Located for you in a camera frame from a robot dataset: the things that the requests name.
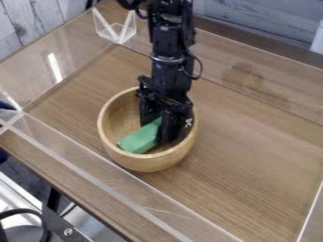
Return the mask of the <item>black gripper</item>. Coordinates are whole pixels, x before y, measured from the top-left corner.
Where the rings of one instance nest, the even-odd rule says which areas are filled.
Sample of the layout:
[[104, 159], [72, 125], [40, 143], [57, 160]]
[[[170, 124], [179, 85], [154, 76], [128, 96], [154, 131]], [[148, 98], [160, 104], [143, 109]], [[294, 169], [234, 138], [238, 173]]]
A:
[[187, 137], [194, 123], [194, 102], [188, 97], [194, 81], [195, 60], [190, 56], [151, 56], [151, 76], [139, 79], [140, 125], [162, 113], [158, 141], [168, 144]]

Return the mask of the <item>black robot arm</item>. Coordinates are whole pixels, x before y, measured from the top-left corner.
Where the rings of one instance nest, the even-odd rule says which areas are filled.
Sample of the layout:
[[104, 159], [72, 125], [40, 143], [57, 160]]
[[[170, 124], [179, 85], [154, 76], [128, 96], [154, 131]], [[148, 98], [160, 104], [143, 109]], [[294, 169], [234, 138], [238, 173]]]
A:
[[156, 140], [167, 144], [186, 136], [195, 123], [194, 102], [188, 97], [196, 79], [196, 56], [190, 50], [196, 43], [194, 3], [191, 0], [116, 1], [148, 21], [151, 76], [138, 78], [140, 123], [146, 126], [156, 118], [162, 120]]

